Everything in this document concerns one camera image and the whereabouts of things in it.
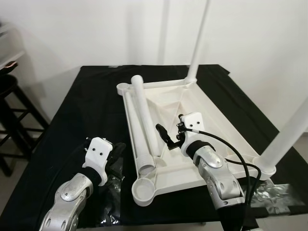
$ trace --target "white cylindrical rod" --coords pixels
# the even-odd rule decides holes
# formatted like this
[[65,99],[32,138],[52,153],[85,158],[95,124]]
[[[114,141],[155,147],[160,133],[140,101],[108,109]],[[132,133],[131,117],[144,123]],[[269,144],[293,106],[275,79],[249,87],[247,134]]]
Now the white cylindrical rod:
[[134,140],[137,169],[140,174],[146,175],[155,169],[155,163],[153,157],[150,155],[149,148],[129,92],[125,93],[125,99],[127,103],[131,133]]
[[308,98],[305,99],[303,104],[283,127],[281,132],[279,132],[275,139],[269,144],[263,154],[253,160],[253,163],[264,172],[272,172],[278,162],[307,128]]
[[150,146],[151,154],[153,156],[160,156],[156,131],[143,89],[143,79],[141,76],[133,76],[131,78],[131,83],[136,93],[138,111],[142,120],[148,144]]
[[207,0],[205,4],[205,10],[202,16],[202,21],[201,21],[201,25],[200,25],[200,29],[198,33],[197,42],[194,47],[194,51],[192,55],[192,62],[189,66],[188,74],[187,74],[187,77],[185,78],[185,83],[192,83],[192,82],[197,81],[196,76],[197,76],[197,71],[198,71],[198,67],[200,64],[200,58],[203,53],[202,47],[203,47],[204,40],[205,40],[205,25],[206,25],[205,21],[208,15],[207,12],[208,12],[209,5],[210,5],[210,0]]

